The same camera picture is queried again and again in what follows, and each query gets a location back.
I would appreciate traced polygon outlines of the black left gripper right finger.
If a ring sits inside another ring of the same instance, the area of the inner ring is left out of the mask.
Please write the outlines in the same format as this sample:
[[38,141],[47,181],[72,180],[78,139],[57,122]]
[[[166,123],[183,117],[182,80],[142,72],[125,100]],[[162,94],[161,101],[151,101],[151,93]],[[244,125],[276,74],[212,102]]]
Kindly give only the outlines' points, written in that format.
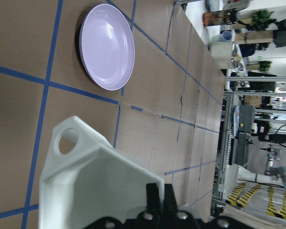
[[194,221],[190,212],[178,208],[172,184],[164,185],[163,217],[164,221]]

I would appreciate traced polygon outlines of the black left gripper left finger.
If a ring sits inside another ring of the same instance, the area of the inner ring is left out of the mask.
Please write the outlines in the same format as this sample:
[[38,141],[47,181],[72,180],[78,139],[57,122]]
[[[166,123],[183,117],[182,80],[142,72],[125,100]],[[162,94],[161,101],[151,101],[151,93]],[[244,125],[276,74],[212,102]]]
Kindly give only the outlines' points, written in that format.
[[138,214],[136,221],[160,221],[160,219],[159,189],[156,183],[146,184],[146,208]]

